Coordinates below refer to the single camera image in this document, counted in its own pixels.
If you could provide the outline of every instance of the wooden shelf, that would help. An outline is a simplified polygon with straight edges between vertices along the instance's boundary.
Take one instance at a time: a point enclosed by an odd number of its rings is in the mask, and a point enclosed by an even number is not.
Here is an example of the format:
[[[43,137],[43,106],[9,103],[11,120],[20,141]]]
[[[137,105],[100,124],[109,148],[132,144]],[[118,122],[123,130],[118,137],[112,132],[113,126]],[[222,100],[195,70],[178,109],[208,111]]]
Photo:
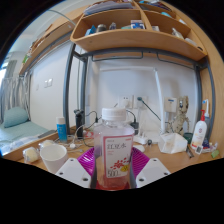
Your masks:
[[[206,56],[187,41],[148,30],[111,30],[73,40],[86,51],[117,47],[147,47],[181,54],[198,61]]]
[[[144,13],[146,14],[150,24],[152,26],[158,26],[161,32],[172,34],[172,28],[175,28],[183,35],[184,38],[186,38],[191,30],[187,25],[168,16],[145,10]]]
[[[131,20],[142,20],[146,29],[121,29],[123,26],[130,25]],[[112,22],[116,23],[116,30],[85,36],[87,29],[92,25],[97,27],[103,23],[109,29]],[[158,25],[162,32],[153,31],[151,25]],[[109,10],[85,17],[83,15],[73,30],[70,40],[87,52],[118,47],[146,47],[178,53],[195,61],[206,56],[205,52],[194,45],[171,35],[172,27],[183,33],[184,37],[187,37],[191,31],[185,24],[159,13],[143,12],[141,9]]]
[[[142,3],[139,3],[137,2],[137,4],[139,6],[145,6],[146,8],[148,8],[150,11],[154,11],[154,12],[158,12],[159,14],[161,14],[161,12],[166,12],[168,13],[170,16],[172,16],[174,19],[176,18],[176,13],[175,12],[171,12],[169,10],[166,10],[166,9],[162,9],[160,7],[156,7],[156,6],[152,6],[152,5],[148,5],[148,4],[142,4]]]

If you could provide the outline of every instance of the plastic bottle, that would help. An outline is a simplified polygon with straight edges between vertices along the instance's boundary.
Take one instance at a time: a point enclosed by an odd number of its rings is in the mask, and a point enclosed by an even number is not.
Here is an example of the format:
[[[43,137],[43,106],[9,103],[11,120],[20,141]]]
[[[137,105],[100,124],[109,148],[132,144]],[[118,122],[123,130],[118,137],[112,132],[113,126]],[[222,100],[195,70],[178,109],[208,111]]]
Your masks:
[[[64,117],[57,117],[57,131],[60,142],[67,143],[67,131]]]
[[[176,37],[179,37],[181,39],[184,39],[184,37],[182,36],[182,34],[180,32],[178,32],[175,28],[172,28],[173,32],[172,34]]]
[[[102,190],[122,190],[128,182],[134,128],[125,108],[103,108],[102,124],[94,127],[94,157]]]
[[[196,150],[199,145],[202,145],[204,138],[205,138],[205,133],[207,131],[207,125],[205,123],[205,110],[202,111],[202,116],[201,120],[197,122],[195,129],[194,129],[194,134],[192,137],[191,141],[191,148]]]
[[[207,131],[205,134],[205,138],[208,139],[208,131],[209,131],[209,127],[210,127],[210,117],[209,117],[209,113],[208,113],[208,108],[209,108],[209,101],[207,100],[203,100],[202,104],[205,104],[207,102],[207,108],[206,108],[206,112],[205,112],[205,123],[207,125]]]

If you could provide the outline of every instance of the spray bottle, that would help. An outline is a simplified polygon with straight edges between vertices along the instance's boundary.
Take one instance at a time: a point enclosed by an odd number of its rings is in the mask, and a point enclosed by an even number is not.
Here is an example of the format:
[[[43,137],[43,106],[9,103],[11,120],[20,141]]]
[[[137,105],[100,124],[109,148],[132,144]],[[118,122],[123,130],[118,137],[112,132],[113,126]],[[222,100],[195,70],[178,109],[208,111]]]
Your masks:
[[[197,124],[195,125],[194,134],[191,141],[191,148],[194,150],[196,150],[198,146],[202,145],[207,131],[207,125],[205,123],[205,116],[204,116],[205,110],[201,111],[202,111],[201,120],[198,121]]]
[[[208,139],[208,131],[209,131],[209,125],[210,125],[210,118],[209,118],[209,113],[208,113],[209,101],[208,101],[208,99],[202,101],[202,104],[205,104],[206,102],[207,102],[207,108],[206,108],[206,112],[205,112],[205,123],[207,125],[207,131],[205,134],[205,138]]]

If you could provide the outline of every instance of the plastic bag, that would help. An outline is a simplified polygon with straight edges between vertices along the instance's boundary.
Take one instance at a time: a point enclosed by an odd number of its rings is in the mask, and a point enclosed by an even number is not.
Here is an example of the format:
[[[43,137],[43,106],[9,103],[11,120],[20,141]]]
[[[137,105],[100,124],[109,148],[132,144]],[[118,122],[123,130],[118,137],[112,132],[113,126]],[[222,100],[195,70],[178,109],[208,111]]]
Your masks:
[[[160,135],[159,149],[163,153],[184,152],[187,149],[187,140],[177,133],[168,133]]]
[[[23,157],[26,164],[31,164],[40,159],[40,154],[37,149],[30,147],[23,150]]]

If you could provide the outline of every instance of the blue bottle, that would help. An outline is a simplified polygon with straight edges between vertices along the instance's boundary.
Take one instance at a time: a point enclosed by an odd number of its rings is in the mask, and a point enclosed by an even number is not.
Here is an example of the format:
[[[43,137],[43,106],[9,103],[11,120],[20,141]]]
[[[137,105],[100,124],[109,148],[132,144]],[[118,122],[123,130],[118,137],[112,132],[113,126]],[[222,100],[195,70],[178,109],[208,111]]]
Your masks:
[[[64,117],[57,117],[57,131],[60,142],[67,143],[67,131]]]

